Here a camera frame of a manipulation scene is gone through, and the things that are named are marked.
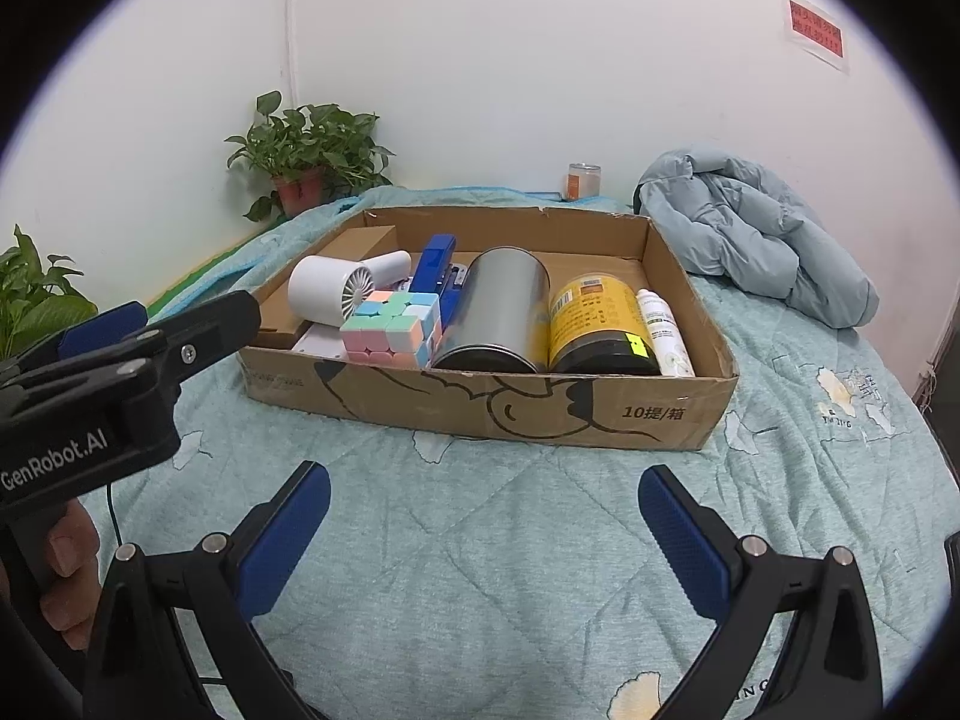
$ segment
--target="yellow sticker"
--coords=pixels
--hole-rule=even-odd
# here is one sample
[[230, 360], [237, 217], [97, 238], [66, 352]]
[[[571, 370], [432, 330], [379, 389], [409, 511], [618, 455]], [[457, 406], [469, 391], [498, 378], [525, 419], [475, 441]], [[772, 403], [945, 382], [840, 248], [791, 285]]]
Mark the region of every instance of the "yellow sticker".
[[634, 354], [638, 354], [640, 357], [650, 356], [650, 353], [647, 351], [647, 346], [643, 342], [643, 338], [640, 338], [640, 336], [635, 336], [633, 333], [627, 333], [627, 341], [630, 341], [630, 348]]

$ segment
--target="pastel rubik's cube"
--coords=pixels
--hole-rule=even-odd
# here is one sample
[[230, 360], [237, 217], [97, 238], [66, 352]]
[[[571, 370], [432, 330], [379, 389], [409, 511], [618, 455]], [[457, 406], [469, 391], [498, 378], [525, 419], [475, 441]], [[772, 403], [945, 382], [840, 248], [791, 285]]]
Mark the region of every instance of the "pastel rubik's cube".
[[433, 293], [379, 292], [340, 328], [352, 362], [424, 368], [440, 343], [440, 298]]

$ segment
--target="red sign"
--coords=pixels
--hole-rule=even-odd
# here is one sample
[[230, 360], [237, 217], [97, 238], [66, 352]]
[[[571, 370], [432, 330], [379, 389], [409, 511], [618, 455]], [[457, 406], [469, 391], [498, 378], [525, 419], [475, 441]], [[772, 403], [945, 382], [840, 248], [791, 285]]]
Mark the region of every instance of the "red sign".
[[827, 19], [793, 0], [790, 1], [790, 20], [794, 32], [808, 37], [829, 52], [843, 58], [843, 36], [835, 23], [829, 23]]

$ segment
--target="bedsheet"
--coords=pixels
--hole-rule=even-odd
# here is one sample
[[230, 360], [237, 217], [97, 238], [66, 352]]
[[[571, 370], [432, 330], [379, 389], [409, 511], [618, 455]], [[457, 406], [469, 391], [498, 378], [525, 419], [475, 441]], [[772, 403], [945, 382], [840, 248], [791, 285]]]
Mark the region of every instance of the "bedsheet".
[[[382, 188], [347, 213], [425, 203], [547, 204], [498, 189]], [[336, 210], [265, 234], [169, 310], [243, 271], [234, 287], [262, 283], [336, 223]], [[701, 452], [462, 440], [306, 415], [247, 399], [230, 359], [184, 387], [181, 451], [114, 485], [123, 538], [148, 553], [190, 548], [232, 529], [301, 459], [319, 461], [333, 484], [328, 517], [256, 629], [331, 720], [646, 720], [712, 631], [637, 510], [640, 474], [666, 463], [736, 533], [808, 557], [853, 549], [889, 695], [947, 605], [943, 541], [960, 530], [957, 486], [856, 331], [723, 278], [692, 280], [741, 370]], [[116, 543], [102, 490], [85, 504], [106, 571]], [[786, 624], [775, 622], [729, 717], [755, 708]], [[189, 615], [184, 630], [200, 674], [215, 674]], [[232, 714], [224, 693], [215, 700]]]

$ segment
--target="potted plant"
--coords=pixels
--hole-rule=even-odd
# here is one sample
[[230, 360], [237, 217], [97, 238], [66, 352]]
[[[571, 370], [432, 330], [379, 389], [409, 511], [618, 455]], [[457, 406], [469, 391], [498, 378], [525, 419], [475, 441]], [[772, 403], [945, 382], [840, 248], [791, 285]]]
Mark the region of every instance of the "potted plant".
[[293, 218], [322, 202], [390, 183], [383, 172], [394, 153], [373, 141], [377, 116], [354, 115], [334, 104], [301, 105], [277, 116], [281, 102], [277, 91], [258, 97], [257, 118], [247, 135], [226, 141], [240, 146], [227, 158], [227, 167], [243, 157], [274, 182], [274, 190], [256, 199], [246, 218], [265, 220], [275, 208]]
[[50, 254], [44, 272], [30, 236], [19, 225], [13, 234], [16, 245], [0, 254], [0, 360], [97, 314], [97, 307], [67, 278], [83, 274], [58, 265], [73, 260]]

